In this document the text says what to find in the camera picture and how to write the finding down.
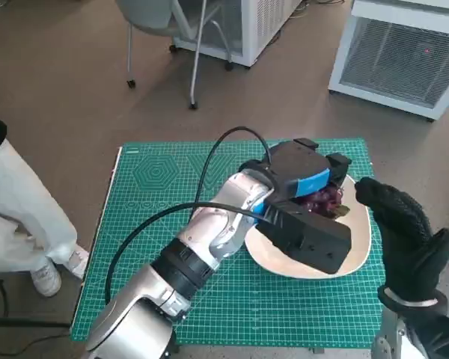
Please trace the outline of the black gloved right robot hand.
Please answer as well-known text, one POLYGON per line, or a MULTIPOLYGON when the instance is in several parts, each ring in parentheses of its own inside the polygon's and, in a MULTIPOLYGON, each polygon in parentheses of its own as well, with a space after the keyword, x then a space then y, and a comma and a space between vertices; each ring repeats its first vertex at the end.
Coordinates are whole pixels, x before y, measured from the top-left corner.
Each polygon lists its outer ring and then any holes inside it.
POLYGON ((381 233, 385 288, 403 301, 433 300, 449 260, 449 229, 434 233, 422 206, 391 185, 364 177, 355 190, 381 233))

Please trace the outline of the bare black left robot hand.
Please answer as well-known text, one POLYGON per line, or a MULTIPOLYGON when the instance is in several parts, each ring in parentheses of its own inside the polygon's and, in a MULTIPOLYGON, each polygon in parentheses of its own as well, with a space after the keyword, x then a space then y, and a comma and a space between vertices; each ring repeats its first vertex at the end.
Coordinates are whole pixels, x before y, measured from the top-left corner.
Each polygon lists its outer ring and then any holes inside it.
POLYGON ((326 156, 319 144, 307 138, 282 141, 270 148, 269 172, 282 198, 304 197, 330 185, 342 185, 352 160, 341 153, 326 156))

